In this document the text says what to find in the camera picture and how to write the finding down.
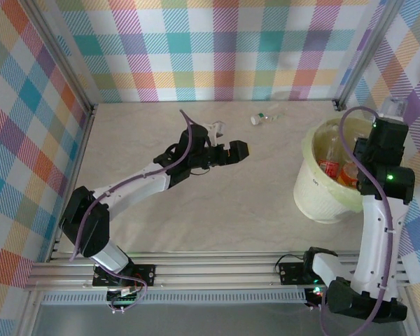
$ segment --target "vent grille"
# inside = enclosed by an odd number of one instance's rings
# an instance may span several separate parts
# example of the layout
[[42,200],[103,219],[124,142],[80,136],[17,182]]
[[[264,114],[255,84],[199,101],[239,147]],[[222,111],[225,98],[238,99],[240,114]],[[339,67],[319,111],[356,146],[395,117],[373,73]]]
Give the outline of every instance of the vent grille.
[[[75,291],[48,292],[44,305],[103,304],[106,292]],[[276,290],[151,290],[144,304],[220,304],[220,303],[301,303],[306,302],[305,291],[300,289]]]

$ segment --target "white bucket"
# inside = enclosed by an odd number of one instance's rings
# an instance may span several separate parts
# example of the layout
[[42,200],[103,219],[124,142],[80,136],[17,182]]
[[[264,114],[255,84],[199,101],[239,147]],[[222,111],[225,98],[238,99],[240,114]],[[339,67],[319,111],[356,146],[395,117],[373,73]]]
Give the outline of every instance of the white bucket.
[[[359,213],[363,210],[361,194],[328,177],[314,157],[316,131],[327,123],[339,124],[340,119],[340,117],[329,119],[311,129],[302,142],[303,163],[294,185],[294,201],[306,217],[319,223],[337,223],[352,213]],[[357,132],[368,135],[370,129],[370,122],[364,119],[347,118],[344,135],[350,148],[354,147],[354,138]]]

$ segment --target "marble floor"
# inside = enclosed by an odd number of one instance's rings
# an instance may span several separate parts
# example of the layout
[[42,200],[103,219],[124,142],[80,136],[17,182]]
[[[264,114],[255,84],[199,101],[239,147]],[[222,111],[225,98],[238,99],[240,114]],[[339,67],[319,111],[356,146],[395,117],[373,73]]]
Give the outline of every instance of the marble floor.
[[[186,124],[178,109],[199,123],[227,124],[219,142],[242,140],[250,156],[214,167],[151,196],[111,222],[111,238],[126,252],[304,251],[320,246],[358,250],[362,214],[319,224],[300,213],[293,186],[307,130],[333,112],[330,101],[243,101],[102,104],[92,127],[78,186],[93,189],[143,169],[179,140]],[[283,113],[252,126],[255,113]],[[59,248],[71,251],[63,237]]]

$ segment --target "bottle label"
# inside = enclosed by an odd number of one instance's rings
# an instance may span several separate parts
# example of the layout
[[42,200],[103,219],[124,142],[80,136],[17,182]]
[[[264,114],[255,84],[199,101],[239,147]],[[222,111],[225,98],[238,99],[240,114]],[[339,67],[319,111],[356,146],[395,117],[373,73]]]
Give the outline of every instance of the bottle label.
[[336,179],[337,171],[339,170],[339,163],[319,160],[318,164],[325,174],[329,175],[332,179]]

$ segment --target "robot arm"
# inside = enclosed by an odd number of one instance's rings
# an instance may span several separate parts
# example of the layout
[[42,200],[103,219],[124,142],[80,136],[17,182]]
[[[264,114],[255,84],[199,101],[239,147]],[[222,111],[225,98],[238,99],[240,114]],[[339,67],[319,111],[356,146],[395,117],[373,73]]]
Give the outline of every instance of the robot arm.
[[382,289],[388,235],[392,235],[388,283],[374,321],[385,323],[406,318],[406,307],[397,302],[396,264],[400,234],[415,184],[414,172],[400,166],[407,132],[408,126],[403,122],[378,118],[369,138],[358,139],[354,151],[355,157],[384,189],[391,209],[393,231],[388,231],[380,194],[360,171],[357,189],[363,196],[364,228],[355,273],[353,276],[346,274],[332,251],[311,248],[305,254],[307,271],[319,275],[328,286],[327,299],[331,312],[360,319],[366,319],[370,315]]
[[[249,155],[247,143],[231,141],[230,149],[224,149],[223,144],[216,143],[216,137],[221,135],[222,129],[223,123],[221,122],[205,126],[191,125],[191,149],[183,161],[162,173],[126,183],[115,192],[109,193],[101,202],[98,202],[85,222],[84,231],[80,238],[79,251],[81,254],[116,274],[134,277],[136,272],[133,262],[109,238],[109,223],[133,204],[155,193],[172,188],[187,179],[190,177],[192,169],[231,165],[246,158]],[[136,175],[146,175],[149,172],[159,171],[170,166],[185,153],[188,142],[188,131],[185,130],[182,132],[178,143],[168,147],[152,163],[124,181]],[[94,191],[89,191],[84,186],[74,190],[59,223],[63,233],[72,243],[76,241],[79,225],[87,208],[100,195],[107,193],[107,190],[120,182]],[[131,284],[131,281],[112,277],[109,274],[105,274],[105,277],[114,286]]]

